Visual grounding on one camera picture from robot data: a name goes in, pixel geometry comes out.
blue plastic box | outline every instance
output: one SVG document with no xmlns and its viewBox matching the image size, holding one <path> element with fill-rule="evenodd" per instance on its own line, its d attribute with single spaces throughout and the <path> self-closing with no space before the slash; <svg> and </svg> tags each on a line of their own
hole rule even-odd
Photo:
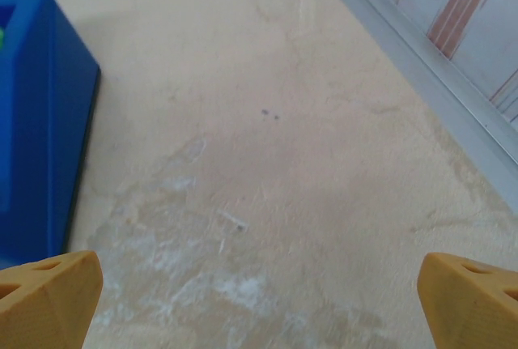
<svg viewBox="0 0 518 349">
<path fill-rule="evenodd" d="M 0 269 L 62 253 L 100 68 L 54 0 L 0 0 Z"/>
</svg>

concrete floor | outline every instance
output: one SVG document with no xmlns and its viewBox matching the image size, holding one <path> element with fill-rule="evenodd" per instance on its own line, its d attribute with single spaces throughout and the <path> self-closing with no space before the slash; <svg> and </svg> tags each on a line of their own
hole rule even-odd
<svg viewBox="0 0 518 349">
<path fill-rule="evenodd" d="M 433 348 L 425 253 L 518 222 L 340 0 L 59 0 L 104 82 L 85 348 Z"/>
</svg>

white stain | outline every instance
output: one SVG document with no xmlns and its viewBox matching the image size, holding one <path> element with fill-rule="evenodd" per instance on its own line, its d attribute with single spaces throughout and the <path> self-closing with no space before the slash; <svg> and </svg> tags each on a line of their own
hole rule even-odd
<svg viewBox="0 0 518 349">
<path fill-rule="evenodd" d="M 233 222 L 238 226 L 240 229 L 242 229 L 244 232 L 248 230 L 248 224 L 244 221 L 242 221 L 239 218 L 236 218 L 234 215 L 227 213 L 225 210 L 218 209 L 216 211 L 219 215 L 221 215 L 223 218 L 228 219 L 229 221 Z"/>
<path fill-rule="evenodd" d="M 250 311 L 266 315 L 270 312 L 270 302 L 265 299 L 264 277 L 240 278 L 232 276 L 219 280 L 214 289 L 230 300 Z"/>
<path fill-rule="evenodd" d="M 312 32 L 315 28 L 316 0 L 298 0 L 298 3 L 297 36 L 301 37 Z"/>
<path fill-rule="evenodd" d="M 162 187 L 169 191 L 182 191 L 192 189 L 196 185 L 195 177 L 173 177 L 165 179 Z"/>
<path fill-rule="evenodd" d="M 221 254 L 223 249 L 225 248 L 225 239 L 223 238 L 221 242 L 219 243 L 219 251 L 218 254 Z"/>
<path fill-rule="evenodd" d="M 205 150 L 206 140 L 204 138 L 196 138 L 185 144 L 173 156 L 163 160 L 159 164 L 159 172 L 170 172 L 182 165 L 194 163 Z"/>
</svg>

yellow triangular block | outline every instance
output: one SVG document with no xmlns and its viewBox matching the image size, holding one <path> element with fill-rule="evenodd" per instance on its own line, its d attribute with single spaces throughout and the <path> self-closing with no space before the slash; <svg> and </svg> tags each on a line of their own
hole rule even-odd
<svg viewBox="0 0 518 349">
<path fill-rule="evenodd" d="M 418 293 L 438 349 L 518 348 L 518 273 L 430 253 Z"/>
<path fill-rule="evenodd" d="M 0 270 L 0 348 L 81 348 L 102 287 L 94 252 Z"/>
</svg>

red stripe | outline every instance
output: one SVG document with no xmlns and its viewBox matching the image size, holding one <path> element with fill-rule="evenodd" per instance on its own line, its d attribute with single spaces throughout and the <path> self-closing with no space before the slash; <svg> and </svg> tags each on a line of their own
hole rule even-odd
<svg viewBox="0 0 518 349">
<path fill-rule="evenodd" d="M 468 6 L 465 8 L 464 13 L 462 13 L 459 21 L 456 26 L 452 30 L 452 35 L 450 36 L 448 42 L 443 47 L 443 54 L 447 58 L 452 58 L 453 52 L 456 50 L 456 47 L 459 45 L 459 42 L 462 38 L 462 33 L 464 32 L 466 25 L 469 20 L 477 10 L 482 0 L 470 0 Z"/>
<path fill-rule="evenodd" d="M 435 22 L 432 24 L 430 31 L 428 32 L 428 38 L 432 43 L 436 43 L 439 39 L 440 33 L 444 28 L 444 25 L 448 21 L 450 15 L 453 12 L 458 0 L 448 0 L 448 3 L 444 7 L 443 11 L 439 14 Z"/>
<path fill-rule="evenodd" d="M 443 31 L 440 33 L 439 39 L 435 42 L 435 45 L 441 51 L 444 51 L 444 46 L 450 39 L 455 26 L 459 22 L 459 18 L 465 12 L 466 7 L 469 5 L 471 0 L 457 0 L 457 4 L 453 8 L 453 11 L 448 18 L 448 21 L 444 25 Z"/>
</svg>

